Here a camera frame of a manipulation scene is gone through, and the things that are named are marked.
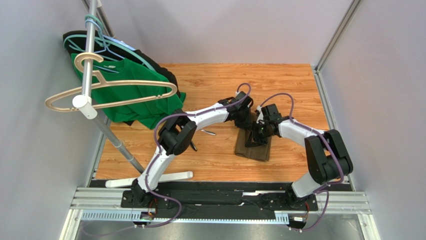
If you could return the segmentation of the brown cloth napkin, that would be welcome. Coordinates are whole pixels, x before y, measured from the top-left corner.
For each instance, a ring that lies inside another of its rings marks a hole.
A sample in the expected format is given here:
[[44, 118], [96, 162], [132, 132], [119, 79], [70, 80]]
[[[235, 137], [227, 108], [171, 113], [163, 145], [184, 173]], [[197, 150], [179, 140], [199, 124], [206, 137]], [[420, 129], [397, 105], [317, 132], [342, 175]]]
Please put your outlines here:
[[260, 162], [269, 161], [270, 149], [272, 144], [271, 137], [267, 139], [268, 143], [266, 145], [245, 147], [245, 143], [248, 140], [249, 135], [249, 130], [241, 128], [239, 129], [234, 147], [234, 154], [239, 157], [252, 159]]

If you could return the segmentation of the silver fork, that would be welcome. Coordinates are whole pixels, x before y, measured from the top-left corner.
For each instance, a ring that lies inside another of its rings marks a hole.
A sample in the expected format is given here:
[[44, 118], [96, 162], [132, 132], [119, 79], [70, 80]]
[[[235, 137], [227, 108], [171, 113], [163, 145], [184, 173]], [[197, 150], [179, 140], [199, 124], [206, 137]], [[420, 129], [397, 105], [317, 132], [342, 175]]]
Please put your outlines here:
[[208, 131], [208, 130], [204, 130], [204, 129], [201, 129], [200, 130], [201, 132], [203, 132], [203, 133], [206, 133], [206, 134], [208, 134], [208, 135], [211, 135], [211, 136], [216, 136], [217, 134], [216, 133], [214, 133], [214, 132], [211, 132], [211, 131]]

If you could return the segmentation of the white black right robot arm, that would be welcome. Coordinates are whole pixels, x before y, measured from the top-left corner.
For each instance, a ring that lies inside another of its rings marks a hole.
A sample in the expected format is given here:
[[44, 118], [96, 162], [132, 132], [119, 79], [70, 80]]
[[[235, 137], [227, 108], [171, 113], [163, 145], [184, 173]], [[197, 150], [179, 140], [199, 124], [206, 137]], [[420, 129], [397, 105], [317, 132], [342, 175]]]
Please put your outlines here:
[[338, 130], [306, 126], [290, 115], [282, 116], [275, 104], [259, 106], [255, 114], [245, 147], [265, 146], [277, 136], [305, 148], [308, 171], [285, 190], [289, 208], [298, 208], [317, 191], [353, 172], [351, 157]]

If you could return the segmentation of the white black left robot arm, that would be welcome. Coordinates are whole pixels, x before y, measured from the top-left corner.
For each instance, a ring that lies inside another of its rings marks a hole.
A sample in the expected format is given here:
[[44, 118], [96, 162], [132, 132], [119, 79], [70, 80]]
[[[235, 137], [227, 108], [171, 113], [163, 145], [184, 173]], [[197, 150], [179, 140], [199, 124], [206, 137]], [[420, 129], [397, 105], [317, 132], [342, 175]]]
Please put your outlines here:
[[212, 106], [187, 112], [178, 109], [163, 118], [159, 122], [162, 127], [154, 129], [158, 132], [154, 138], [155, 153], [144, 172], [131, 184], [134, 199], [141, 203], [149, 199], [172, 160], [187, 150], [197, 131], [228, 121], [247, 125], [252, 105], [250, 95], [241, 91], [236, 97], [221, 99]]

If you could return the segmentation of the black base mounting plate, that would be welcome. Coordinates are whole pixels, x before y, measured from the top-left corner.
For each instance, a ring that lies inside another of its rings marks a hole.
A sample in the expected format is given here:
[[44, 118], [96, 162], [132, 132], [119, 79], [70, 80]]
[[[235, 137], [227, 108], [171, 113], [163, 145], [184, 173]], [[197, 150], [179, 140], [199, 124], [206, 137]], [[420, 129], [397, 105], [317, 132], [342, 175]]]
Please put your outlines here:
[[177, 200], [182, 207], [257, 207], [259, 210], [270, 211], [317, 211], [319, 209], [314, 195], [297, 198], [285, 190], [190, 190], [190, 189], [160, 189], [156, 195], [147, 192], [137, 197], [132, 190], [125, 190], [122, 194], [120, 206], [122, 208], [140, 209], [172, 209], [179, 204], [170, 200]]

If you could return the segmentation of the white rack base foot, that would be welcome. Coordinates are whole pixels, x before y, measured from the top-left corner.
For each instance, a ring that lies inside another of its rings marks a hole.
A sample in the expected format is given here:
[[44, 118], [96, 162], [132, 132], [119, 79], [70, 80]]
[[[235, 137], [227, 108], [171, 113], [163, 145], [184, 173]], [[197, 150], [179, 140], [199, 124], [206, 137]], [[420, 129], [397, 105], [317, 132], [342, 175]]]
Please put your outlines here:
[[[190, 180], [194, 176], [193, 171], [184, 171], [184, 172], [177, 172], [177, 173], [168, 173], [163, 174], [159, 182], [160, 183], [166, 183], [166, 182], [175, 182], [175, 181], [183, 181], [183, 180]], [[124, 178], [124, 179], [114, 179], [114, 180], [107, 180], [105, 182], [106, 188], [125, 188], [130, 187], [134, 180], [137, 178]]]

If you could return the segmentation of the green t-shirt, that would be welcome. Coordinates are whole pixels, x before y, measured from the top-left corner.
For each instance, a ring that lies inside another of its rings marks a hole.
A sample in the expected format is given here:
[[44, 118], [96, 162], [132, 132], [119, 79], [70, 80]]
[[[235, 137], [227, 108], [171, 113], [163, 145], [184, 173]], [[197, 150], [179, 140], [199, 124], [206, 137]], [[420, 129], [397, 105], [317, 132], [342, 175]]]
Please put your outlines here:
[[[99, 70], [105, 80], [109, 82], [149, 80], [170, 82], [177, 85], [176, 78], [166, 68], [160, 67], [159, 70], [153, 71], [127, 58], [119, 61], [94, 61], [93, 69]], [[97, 104], [109, 104], [151, 96], [160, 96], [169, 91], [170, 88], [163, 86], [122, 85], [93, 89], [91, 91], [91, 97]], [[132, 122], [138, 121], [152, 130], [161, 119], [171, 115], [175, 110], [183, 108], [186, 98], [187, 94], [178, 90], [176, 94], [167, 98], [116, 107], [106, 107], [102, 110], [105, 115], [115, 123], [125, 122], [131, 125]]]

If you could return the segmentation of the silver clothes rack pole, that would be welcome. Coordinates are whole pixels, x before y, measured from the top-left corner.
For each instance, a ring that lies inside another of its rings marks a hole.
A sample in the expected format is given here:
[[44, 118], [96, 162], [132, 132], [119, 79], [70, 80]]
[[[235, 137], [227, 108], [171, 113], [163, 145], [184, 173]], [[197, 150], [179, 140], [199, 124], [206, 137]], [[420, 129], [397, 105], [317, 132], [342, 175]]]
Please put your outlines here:
[[86, 59], [83, 60], [83, 78], [82, 78], [82, 90], [81, 94], [73, 99], [73, 105], [78, 108], [83, 115], [91, 120], [103, 133], [103, 135], [109, 139], [114, 147], [125, 157], [125, 159], [139, 172], [142, 173], [144, 168], [125, 147], [124, 143], [118, 139], [118, 137], [112, 132], [107, 126], [104, 120], [98, 116], [98, 112], [92, 106], [91, 90], [92, 90], [92, 78], [94, 76], [93, 71], [93, 60], [95, 59], [95, 36], [96, 31], [101, 30], [101, 23], [96, 22], [98, 8], [100, 8], [98, 0], [89, 0], [88, 4], [88, 22], [86, 24], [86, 42], [85, 52], [83, 55]]

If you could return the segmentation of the beige plastic hanger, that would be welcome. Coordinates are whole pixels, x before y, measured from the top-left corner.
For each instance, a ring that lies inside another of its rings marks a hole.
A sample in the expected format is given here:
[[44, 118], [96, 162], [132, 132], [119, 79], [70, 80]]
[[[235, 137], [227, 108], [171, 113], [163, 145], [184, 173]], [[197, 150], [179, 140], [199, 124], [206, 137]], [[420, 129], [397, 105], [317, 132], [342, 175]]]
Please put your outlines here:
[[[104, 59], [95, 54], [93, 62], [101, 63]], [[83, 60], [86, 59], [84, 53], [71, 54], [73, 65], [77, 72], [83, 74]], [[116, 108], [143, 102], [156, 101], [170, 98], [178, 93], [178, 87], [169, 82], [163, 75], [154, 72], [147, 67], [135, 63], [131, 60], [116, 62], [119, 65], [118, 73], [103, 72], [98, 69], [93, 70], [92, 98], [97, 104], [93, 104], [94, 109]], [[71, 108], [54, 106], [53, 103], [81, 93], [82, 87], [73, 88], [45, 100], [45, 105], [56, 112], [80, 111], [73, 105]]]

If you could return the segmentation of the teal plastic hanger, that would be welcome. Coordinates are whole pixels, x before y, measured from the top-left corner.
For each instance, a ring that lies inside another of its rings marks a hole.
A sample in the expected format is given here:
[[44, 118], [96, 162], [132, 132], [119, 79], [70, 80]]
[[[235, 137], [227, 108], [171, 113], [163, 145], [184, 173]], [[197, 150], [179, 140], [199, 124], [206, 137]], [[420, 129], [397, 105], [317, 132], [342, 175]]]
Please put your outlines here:
[[[94, 26], [93, 53], [102, 56], [108, 61], [131, 60], [141, 64], [151, 71], [157, 72], [157, 64], [149, 57], [122, 41], [116, 40], [104, 34], [103, 23], [94, 15], [87, 14], [84, 17], [85, 25]], [[62, 36], [63, 47], [68, 53], [83, 53], [86, 51], [87, 32], [85, 30], [70, 31]]]

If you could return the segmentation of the black garment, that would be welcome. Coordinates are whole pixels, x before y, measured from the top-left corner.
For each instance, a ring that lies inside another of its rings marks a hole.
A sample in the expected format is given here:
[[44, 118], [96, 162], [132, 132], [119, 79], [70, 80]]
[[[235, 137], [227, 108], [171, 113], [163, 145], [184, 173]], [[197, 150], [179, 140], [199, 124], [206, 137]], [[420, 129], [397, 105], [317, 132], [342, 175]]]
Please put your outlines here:
[[[85, 30], [74, 30], [63, 34], [63, 46], [69, 54], [79, 54], [86, 50], [87, 32]], [[157, 72], [167, 78], [170, 83], [178, 86], [176, 76], [167, 68], [160, 66], [152, 58], [141, 50], [133, 48], [115, 38], [95, 34], [94, 52], [101, 55], [105, 60], [119, 61], [128, 59], [148, 69]]]

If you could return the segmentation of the aluminium frame rail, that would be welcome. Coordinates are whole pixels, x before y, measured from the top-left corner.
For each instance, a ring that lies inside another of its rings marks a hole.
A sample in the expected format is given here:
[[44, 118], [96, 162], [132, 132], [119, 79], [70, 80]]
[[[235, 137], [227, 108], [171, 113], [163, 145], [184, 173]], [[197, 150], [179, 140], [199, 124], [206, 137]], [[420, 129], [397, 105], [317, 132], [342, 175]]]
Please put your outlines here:
[[[285, 191], [285, 183], [171, 182], [158, 190]], [[314, 239], [378, 240], [380, 235], [364, 192], [329, 191], [315, 195], [318, 210], [259, 210], [178, 207], [123, 208], [128, 188], [79, 187], [60, 234], [62, 240], [96, 239]]]

